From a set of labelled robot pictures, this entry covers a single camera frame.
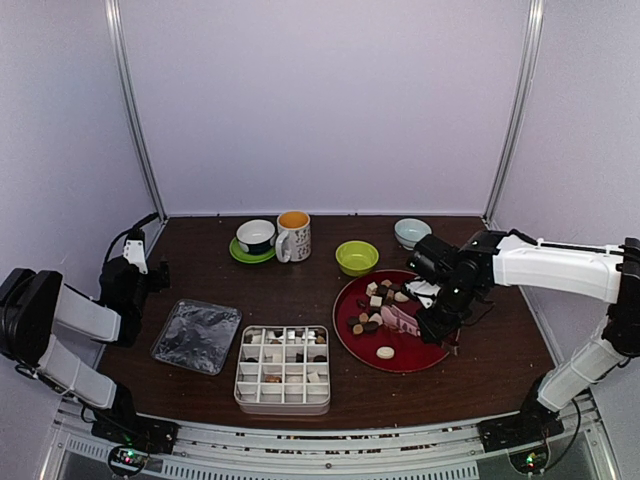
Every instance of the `brown tabletop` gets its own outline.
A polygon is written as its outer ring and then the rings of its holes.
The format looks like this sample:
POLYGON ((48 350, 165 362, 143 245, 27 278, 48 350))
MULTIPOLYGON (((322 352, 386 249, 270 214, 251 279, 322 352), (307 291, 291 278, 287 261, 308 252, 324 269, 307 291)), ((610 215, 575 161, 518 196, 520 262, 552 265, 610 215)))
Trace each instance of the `brown tabletop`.
MULTIPOLYGON (((336 247, 359 239, 380 252, 378 269, 404 269, 408 252, 393 236, 397 217, 313 217, 313 253, 300 264, 273 259, 243 265, 228 253, 241 217, 169 221, 150 263, 161 255, 172 287, 151 294, 133 348, 110 346, 100 371, 131 389, 141 413, 179 420, 264 428, 353 429, 412 426, 517 410, 531 383, 553 364, 517 288, 496 288, 496 306, 480 324, 461 332, 458 357, 426 371, 399 375, 360 363, 333 333, 336 295, 351 280, 335 261, 336 247), (218 376, 153 360, 150 349, 174 304, 194 299, 239 308, 247 325, 326 325, 331 335, 331 409, 318 417, 247 415, 233 396, 240 345, 237 335, 218 376)), ((436 235, 462 245, 483 228, 478 218, 425 218, 436 235)))

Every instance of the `bowl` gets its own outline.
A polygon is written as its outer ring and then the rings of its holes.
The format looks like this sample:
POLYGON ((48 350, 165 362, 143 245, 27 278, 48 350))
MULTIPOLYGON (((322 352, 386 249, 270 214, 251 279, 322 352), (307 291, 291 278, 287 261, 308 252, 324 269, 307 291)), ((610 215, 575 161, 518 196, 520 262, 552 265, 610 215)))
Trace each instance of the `bowl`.
POLYGON ((276 227, 266 220, 250 220, 236 230, 236 238, 244 253, 261 255, 273 247, 276 227))
POLYGON ((336 260, 340 270, 350 277, 361 277, 370 273, 379 259, 380 254, 376 247, 359 240, 345 242, 336 249, 336 260))
POLYGON ((420 240, 431 233, 431 227, 417 218, 403 218, 394 227, 396 240, 407 250, 413 250, 420 240))

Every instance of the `white wall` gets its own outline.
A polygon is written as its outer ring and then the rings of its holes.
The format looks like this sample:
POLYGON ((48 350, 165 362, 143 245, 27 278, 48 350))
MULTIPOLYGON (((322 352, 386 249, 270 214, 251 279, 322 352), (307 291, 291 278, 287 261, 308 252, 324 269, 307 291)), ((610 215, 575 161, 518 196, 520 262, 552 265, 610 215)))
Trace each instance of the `white wall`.
MULTIPOLYGON (((102 1, 1 2, 0 281, 54 269, 96 295, 111 238, 152 211, 118 85, 102 1)), ((0 357, 3 478, 34 478, 58 402, 0 357)))
POLYGON ((168 212, 481 213, 528 4, 123 2, 168 212))
MULTIPOLYGON (((497 223, 564 242, 640 237, 640 3, 548 0, 536 76, 497 223)), ((598 302, 535 291, 565 357, 598 302)), ((640 362, 594 393, 623 478, 640 478, 640 362)))

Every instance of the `dark chocolate piece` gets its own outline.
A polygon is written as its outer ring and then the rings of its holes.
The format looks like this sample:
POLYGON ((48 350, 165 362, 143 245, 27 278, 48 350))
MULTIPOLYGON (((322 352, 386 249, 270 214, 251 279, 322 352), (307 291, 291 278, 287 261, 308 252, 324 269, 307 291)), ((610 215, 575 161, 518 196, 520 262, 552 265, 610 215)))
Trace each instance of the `dark chocolate piece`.
POLYGON ((364 325, 364 333, 376 333, 378 331, 378 322, 367 322, 364 325))

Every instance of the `mug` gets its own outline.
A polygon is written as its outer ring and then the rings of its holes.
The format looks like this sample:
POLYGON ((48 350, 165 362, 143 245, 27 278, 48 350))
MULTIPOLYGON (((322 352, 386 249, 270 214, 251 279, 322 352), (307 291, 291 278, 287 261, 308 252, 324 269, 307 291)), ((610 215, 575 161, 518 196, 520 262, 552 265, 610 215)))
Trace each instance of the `mug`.
POLYGON ((282 263, 301 262, 311 255, 311 218, 304 212, 287 212, 278 217, 276 256, 282 263))

